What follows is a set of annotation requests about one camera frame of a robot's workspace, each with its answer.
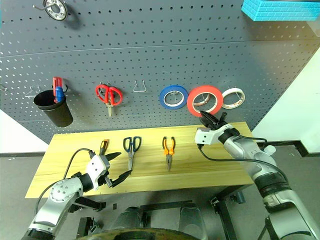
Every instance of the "gray scissors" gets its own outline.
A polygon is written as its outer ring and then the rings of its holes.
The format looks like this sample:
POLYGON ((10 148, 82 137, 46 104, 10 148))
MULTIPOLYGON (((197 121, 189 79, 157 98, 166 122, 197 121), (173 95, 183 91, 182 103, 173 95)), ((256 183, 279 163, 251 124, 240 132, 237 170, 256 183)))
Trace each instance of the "gray scissors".
POLYGON ((134 136, 133 139, 131 136, 128 136, 126 138, 123 139, 123 148, 124 150, 128 153, 129 156, 129 163, 128 163, 128 168, 129 170, 132 170, 132 167, 134 165, 134 155, 135 152, 138 151, 138 149, 141 146, 141 141, 142 138, 140 136, 134 136), (136 140, 139 139, 139 145, 136 145, 136 140))

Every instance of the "red scissors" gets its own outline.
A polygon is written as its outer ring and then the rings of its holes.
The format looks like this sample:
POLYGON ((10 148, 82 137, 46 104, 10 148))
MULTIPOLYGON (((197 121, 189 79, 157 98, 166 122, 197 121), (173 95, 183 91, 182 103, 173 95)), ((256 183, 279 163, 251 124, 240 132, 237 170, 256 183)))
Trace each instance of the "red scissors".
POLYGON ((95 94, 107 106, 109 118, 110 118, 112 115, 112 107, 122 102, 122 98, 123 98, 122 92, 119 89, 115 88, 114 86, 99 84, 98 86, 95 87, 95 94), (117 93, 120 96, 120 100, 117 102, 115 102, 114 93, 117 93))

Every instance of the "red tape roll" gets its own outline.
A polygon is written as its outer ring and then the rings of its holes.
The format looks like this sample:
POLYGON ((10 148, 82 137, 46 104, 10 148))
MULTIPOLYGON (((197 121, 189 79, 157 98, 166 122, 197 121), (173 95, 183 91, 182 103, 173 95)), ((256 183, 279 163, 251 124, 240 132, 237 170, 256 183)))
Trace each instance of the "red tape roll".
POLYGON ((200 111, 196 110, 194 106, 196 97, 198 97, 201 94, 212 94, 215 97, 214 106, 206 112, 210 114, 216 114, 221 109, 222 104, 224 103, 224 98, 222 97, 222 93, 219 91, 219 89, 211 85, 198 86, 191 90, 188 96, 188 100, 186 102, 189 112, 193 116, 201 117, 200 111))

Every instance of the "blue tape roll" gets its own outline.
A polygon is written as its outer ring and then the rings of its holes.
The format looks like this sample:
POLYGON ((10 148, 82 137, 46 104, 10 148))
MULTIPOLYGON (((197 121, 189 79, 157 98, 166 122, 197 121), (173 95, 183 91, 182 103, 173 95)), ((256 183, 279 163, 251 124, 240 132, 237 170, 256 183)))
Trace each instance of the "blue tape roll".
POLYGON ((160 92, 160 96, 159 96, 159 101, 160 101, 160 104, 162 105, 162 107, 164 107, 165 109, 171 109, 171 110, 182 108, 184 105, 187 104, 187 99, 188 99, 187 90, 184 87, 179 86, 179 85, 166 86, 160 92), (167 103, 165 101, 165 98, 166 98, 167 94, 169 94, 170 92, 179 92, 180 94, 182 94, 182 100, 176 104, 167 103))

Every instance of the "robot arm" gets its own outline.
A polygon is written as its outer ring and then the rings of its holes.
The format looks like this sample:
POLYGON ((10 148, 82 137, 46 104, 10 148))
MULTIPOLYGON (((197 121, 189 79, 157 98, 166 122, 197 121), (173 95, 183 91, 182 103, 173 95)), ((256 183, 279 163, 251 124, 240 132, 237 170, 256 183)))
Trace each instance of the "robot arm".
POLYGON ((84 192, 91 189, 96 191, 103 184, 107 184, 110 188, 123 182, 130 175, 131 170, 121 174, 115 181, 108 178, 109 161, 120 154, 115 152, 94 155, 87 164, 85 174, 79 173, 77 176, 56 182, 51 188, 47 201, 36 214, 21 240, 53 240, 63 225, 69 208, 84 192))
POLYGON ((235 159, 244 162, 251 160, 246 162, 244 167, 257 186, 269 212, 265 224, 271 239, 305 234, 320 240, 319 227, 296 192, 290 188, 287 177, 277 168, 271 156, 276 151, 275 148, 267 146, 261 150, 252 139, 241 136, 238 130, 225 122, 225 112, 220 119, 204 111, 201 115, 200 120, 206 128, 199 127, 196 131, 195 142, 199 149, 204 144, 211 145, 219 141, 235 159))

